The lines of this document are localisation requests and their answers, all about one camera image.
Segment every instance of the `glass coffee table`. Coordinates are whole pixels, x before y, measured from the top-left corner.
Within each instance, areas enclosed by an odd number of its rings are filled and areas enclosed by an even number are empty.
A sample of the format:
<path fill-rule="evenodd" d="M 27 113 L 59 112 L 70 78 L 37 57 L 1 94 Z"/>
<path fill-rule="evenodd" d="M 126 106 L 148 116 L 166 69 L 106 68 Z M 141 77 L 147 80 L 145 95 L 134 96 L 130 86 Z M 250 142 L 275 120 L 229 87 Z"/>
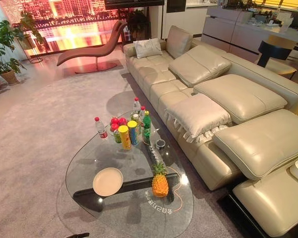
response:
<path fill-rule="evenodd" d="M 122 115 L 129 118 L 130 112 Z M 193 214 L 192 190 L 176 152 L 158 121 L 151 118 L 150 145 L 140 141 L 123 150 L 114 137 L 96 134 L 71 160 L 66 186 L 71 197 L 88 213 L 108 226 L 136 238 L 174 238 L 183 233 Z M 157 150 L 162 139 L 166 145 Z M 167 166 L 169 194 L 154 197 L 151 189 L 152 164 L 163 160 Z M 95 175 L 104 168 L 117 168 L 124 182 L 119 191 L 102 197 L 92 188 Z"/>

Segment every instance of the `houseplant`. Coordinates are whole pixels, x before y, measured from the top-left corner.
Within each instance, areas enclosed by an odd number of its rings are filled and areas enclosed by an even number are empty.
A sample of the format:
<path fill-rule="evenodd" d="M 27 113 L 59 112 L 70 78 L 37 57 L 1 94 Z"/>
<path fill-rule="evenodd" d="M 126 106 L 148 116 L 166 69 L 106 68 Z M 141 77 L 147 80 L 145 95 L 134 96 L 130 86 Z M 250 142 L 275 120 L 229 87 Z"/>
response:
<path fill-rule="evenodd" d="M 145 38 L 145 29 L 148 26 L 148 20 L 141 10 L 135 10 L 128 13 L 127 24 L 133 39 L 141 40 Z"/>
<path fill-rule="evenodd" d="M 10 58 L 9 62 L 5 62 L 2 56 L 5 55 L 5 48 L 0 47 L 0 75 L 4 78 L 8 84 L 13 85 L 18 83 L 14 73 L 21 73 L 20 68 L 25 67 L 16 59 Z"/>
<path fill-rule="evenodd" d="M 19 40 L 22 48 L 24 50 L 30 50 L 35 47 L 34 42 L 31 39 L 29 34 L 26 34 L 27 31 L 31 31 L 31 33 L 36 37 L 37 41 L 42 44 L 43 37 L 39 33 L 39 31 L 35 28 L 35 20 L 32 17 L 32 14 L 28 11 L 21 12 L 21 19 L 18 26 L 18 34 L 15 35 Z"/>
<path fill-rule="evenodd" d="M 14 50 L 13 40 L 14 37 L 22 36 L 22 32 L 18 28 L 13 28 L 7 20 L 0 22 L 0 75 L 12 85 L 18 83 L 14 73 L 21 73 L 20 68 L 25 68 L 16 59 L 10 58 L 10 61 L 5 62 L 2 56 L 5 55 L 6 47 Z"/>

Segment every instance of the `sofa armrest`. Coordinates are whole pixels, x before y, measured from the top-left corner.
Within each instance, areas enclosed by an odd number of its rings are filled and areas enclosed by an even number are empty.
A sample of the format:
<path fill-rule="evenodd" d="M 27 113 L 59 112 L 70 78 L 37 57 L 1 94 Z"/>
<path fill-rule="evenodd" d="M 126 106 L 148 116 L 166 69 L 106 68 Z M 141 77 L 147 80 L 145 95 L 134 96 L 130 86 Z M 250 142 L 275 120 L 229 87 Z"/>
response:
<path fill-rule="evenodd" d="M 164 40 L 159 40 L 159 42 L 160 42 L 161 50 L 165 51 L 165 49 L 167 48 L 167 42 L 164 41 Z M 124 45 L 123 50 L 124 50 L 124 53 L 127 57 L 132 57 L 132 56 L 137 55 L 134 43 Z"/>

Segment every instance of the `plant pot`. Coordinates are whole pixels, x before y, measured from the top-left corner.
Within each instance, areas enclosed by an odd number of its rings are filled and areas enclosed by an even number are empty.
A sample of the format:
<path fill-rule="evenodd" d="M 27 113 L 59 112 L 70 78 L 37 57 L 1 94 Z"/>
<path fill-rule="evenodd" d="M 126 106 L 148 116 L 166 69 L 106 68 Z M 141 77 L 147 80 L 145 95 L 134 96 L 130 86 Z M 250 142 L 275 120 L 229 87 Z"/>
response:
<path fill-rule="evenodd" d="M 14 71 L 11 70 L 8 73 L 2 73 L 1 77 L 5 79 L 5 81 L 8 82 L 9 85 L 14 85 L 19 83 L 19 81 L 16 79 Z"/>
<path fill-rule="evenodd" d="M 20 42 L 21 47 L 24 50 L 30 50 L 30 49 L 35 48 L 34 42 L 31 38 L 31 36 L 28 35 L 28 34 L 24 35 L 24 39 L 22 41 L 19 41 L 19 42 Z"/>

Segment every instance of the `sofa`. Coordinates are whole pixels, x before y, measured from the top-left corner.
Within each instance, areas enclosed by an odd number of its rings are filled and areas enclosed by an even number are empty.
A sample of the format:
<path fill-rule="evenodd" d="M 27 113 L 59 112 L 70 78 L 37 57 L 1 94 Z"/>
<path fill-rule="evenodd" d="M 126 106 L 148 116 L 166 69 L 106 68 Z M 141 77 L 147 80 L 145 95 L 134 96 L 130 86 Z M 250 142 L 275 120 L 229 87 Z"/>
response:
<path fill-rule="evenodd" d="M 138 59 L 134 44 L 125 45 L 128 71 L 207 187 L 244 180 L 234 195 L 269 236 L 282 236 L 298 224 L 298 180 L 290 173 L 298 160 L 298 84 L 176 26 L 160 47 L 161 55 Z M 230 117 L 225 126 L 214 117 L 221 109 Z M 216 130 L 192 138 L 189 119 Z"/>

